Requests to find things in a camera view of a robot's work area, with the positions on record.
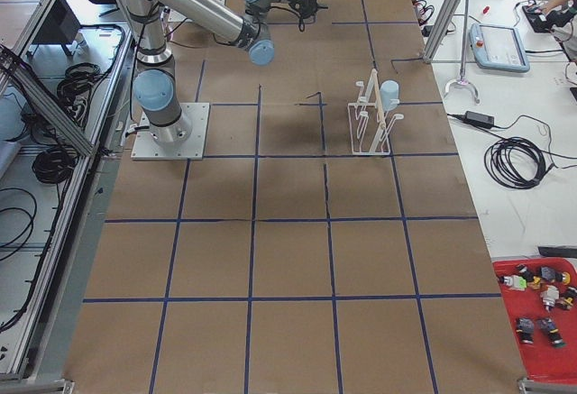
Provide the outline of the light blue cup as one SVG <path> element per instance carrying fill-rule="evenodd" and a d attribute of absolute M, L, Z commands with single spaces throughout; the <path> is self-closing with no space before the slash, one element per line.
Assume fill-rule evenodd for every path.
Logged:
<path fill-rule="evenodd" d="M 380 84 L 380 101 L 384 112 L 390 112 L 398 107 L 400 101 L 397 81 L 388 79 Z"/>

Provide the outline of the reacher grabber tool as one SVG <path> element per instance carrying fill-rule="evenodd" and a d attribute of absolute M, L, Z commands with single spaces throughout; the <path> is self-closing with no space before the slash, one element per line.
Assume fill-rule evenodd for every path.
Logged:
<path fill-rule="evenodd" d="M 447 9 L 450 11 L 449 15 L 454 16 L 457 7 L 461 0 L 449 0 Z M 464 89 L 467 90 L 472 95 L 472 100 L 475 105 L 480 103 L 479 91 L 474 84 L 469 81 L 466 77 L 466 58 L 467 58 L 467 47 L 468 47 L 468 16 L 469 16 L 469 4 L 470 0 L 464 0 L 464 16 L 463 16 L 463 27 L 462 27 L 462 39 L 461 39 L 461 55 L 460 55 L 460 66 L 459 74 L 456 78 L 448 80 L 444 86 L 443 97 L 447 97 L 453 90 Z"/>

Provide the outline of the teach pendant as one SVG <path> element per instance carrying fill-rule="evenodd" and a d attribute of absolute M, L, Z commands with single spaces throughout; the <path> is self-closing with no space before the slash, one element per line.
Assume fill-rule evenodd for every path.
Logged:
<path fill-rule="evenodd" d="M 473 23 L 469 39 L 480 68 L 514 73 L 530 70 L 524 44 L 515 27 Z"/>

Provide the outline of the black power adapter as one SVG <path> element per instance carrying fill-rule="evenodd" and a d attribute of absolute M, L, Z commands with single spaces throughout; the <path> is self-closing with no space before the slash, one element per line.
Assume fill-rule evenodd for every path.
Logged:
<path fill-rule="evenodd" d="M 473 111 L 466 111 L 463 116 L 463 121 L 466 124 L 483 129 L 491 129 L 495 126 L 494 117 L 492 115 L 486 115 Z"/>

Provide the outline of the red parts bin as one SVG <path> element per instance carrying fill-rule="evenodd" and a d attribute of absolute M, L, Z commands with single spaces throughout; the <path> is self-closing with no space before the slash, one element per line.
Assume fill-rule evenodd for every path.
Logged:
<path fill-rule="evenodd" d="M 495 261 L 529 379 L 576 383 L 576 270 L 562 258 Z"/>

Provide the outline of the aluminium frame post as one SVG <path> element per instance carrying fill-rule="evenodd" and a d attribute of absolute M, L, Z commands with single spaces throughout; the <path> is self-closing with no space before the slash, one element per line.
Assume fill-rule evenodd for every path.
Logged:
<path fill-rule="evenodd" d="M 443 1 L 422 53 L 425 63 L 433 61 L 460 2 L 461 0 Z"/>

